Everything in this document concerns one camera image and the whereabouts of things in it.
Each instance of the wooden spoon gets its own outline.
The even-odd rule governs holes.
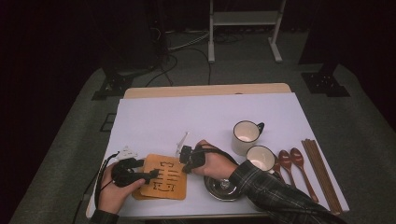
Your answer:
[[[288,172],[289,176],[290,176],[290,182],[291,184],[296,187],[296,185],[294,184],[294,179],[293,176],[291,175],[291,159],[290,159],[290,155],[289,152],[285,151],[285,150],[281,150],[279,152],[279,163],[280,165],[285,168],[285,170]]]
[[[275,164],[274,164],[274,171],[279,175],[280,179],[282,180],[283,183],[285,183],[285,180],[283,179],[282,173],[280,173],[280,164],[279,164],[279,159],[277,158],[276,155],[275,157]]]
[[[292,148],[290,151],[290,157],[291,161],[298,167],[300,168],[301,172],[303,173],[304,176],[304,181],[306,184],[306,188],[308,189],[309,195],[311,195],[312,201],[315,203],[318,203],[318,197],[315,194],[314,190],[312,189],[311,183],[309,183],[308,177],[306,176],[305,170],[304,170],[304,157],[303,154],[301,154],[300,150],[297,148]]]

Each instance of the metal lid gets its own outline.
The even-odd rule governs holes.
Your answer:
[[[204,176],[205,187],[209,193],[221,201],[234,201],[242,195],[240,190],[228,179],[216,180]]]

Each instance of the gray carpet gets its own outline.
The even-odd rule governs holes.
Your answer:
[[[350,211],[348,223],[394,223],[396,202],[396,134],[361,89],[357,78],[339,65],[334,76],[350,97],[311,94],[302,72],[316,72],[320,64],[298,65],[307,33],[280,33],[277,41],[283,63],[275,63],[266,37],[238,35],[240,41],[216,45],[210,84],[284,82],[296,92],[311,128],[343,191]],[[170,34],[172,46],[196,36]],[[207,53],[206,42],[195,45]],[[177,66],[168,72],[174,86],[206,85],[208,63],[196,50],[173,53]],[[172,67],[170,58],[163,65]],[[144,87],[161,71],[137,77],[133,87]],[[85,188],[94,177],[106,151],[109,133],[100,132],[108,113],[115,113],[120,97],[92,101],[105,79],[101,69],[92,74],[70,109],[34,181],[11,223],[71,223]],[[169,86],[165,76],[150,86]],[[87,223],[88,198],[78,211],[77,223]],[[139,223],[121,219],[120,223]]]

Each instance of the hand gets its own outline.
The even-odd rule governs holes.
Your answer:
[[[113,163],[105,169],[105,173],[102,179],[102,187],[106,186],[106,184],[112,181],[111,171],[116,163]],[[98,209],[117,214],[122,208],[125,199],[131,195],[133,191],[142,187],[145,184],[145,179],[136,180],[134,183],[124,187],[119,188],[114,183],[108,184],[105,188],[101,190],[99,196],[99,204]]]
[[[202,148],[213,148],[206,140],[201,140],[197,143],[197,146],[202,146]],[[224,156],[209,152],[205,153],[205,165],[198,168],[192,169],[192,172],[197,175],[207,175],[214,179],[228,179],[233,171],[236,169],[237,165],[225,158]]]

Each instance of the sleeve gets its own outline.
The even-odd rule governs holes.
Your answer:
[[[96,209],[90,219],[90,224],[116,224],[118,220],[118,215]]]
[[[230,176],[230,182],[241,189],[243,193],[258,207],[314,209],[328,213],[320,204],[314,203],[302,191],[284,184],[274,175],[264,172],[250,161],[244,161]],[[270,212],[269,217],[277,223],[332,223],[317,216],[297,214],[292,212]]]

